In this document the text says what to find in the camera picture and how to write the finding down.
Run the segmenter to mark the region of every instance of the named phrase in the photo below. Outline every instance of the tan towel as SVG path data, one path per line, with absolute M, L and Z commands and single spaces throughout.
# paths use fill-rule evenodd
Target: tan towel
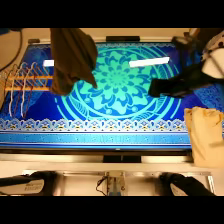
M 185 122 L 196 166 L 224 168 L 222 120 L 223 114 L 216 109 L 185 109 Z
M 50 28 L 54 59 L 52 92 L 68 95 L 75 82 L 85 80 L 97 87 L 92 70 L 96 67 L 97 48 L 89 35 L 79 28 Z

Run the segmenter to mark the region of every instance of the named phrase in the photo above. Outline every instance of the teal flower design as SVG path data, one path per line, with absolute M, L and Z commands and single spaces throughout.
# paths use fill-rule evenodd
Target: teal flower design
M 140 59 L 128 51 L 101 53 L 93 71 L 98 88 L 79 82 L 79 92 L 85 103 L 108 115 L 133 114 L 144 108 L 150 101 L 148 89 L 153 69 L 151 66 L 130 68 L 129 61 Z

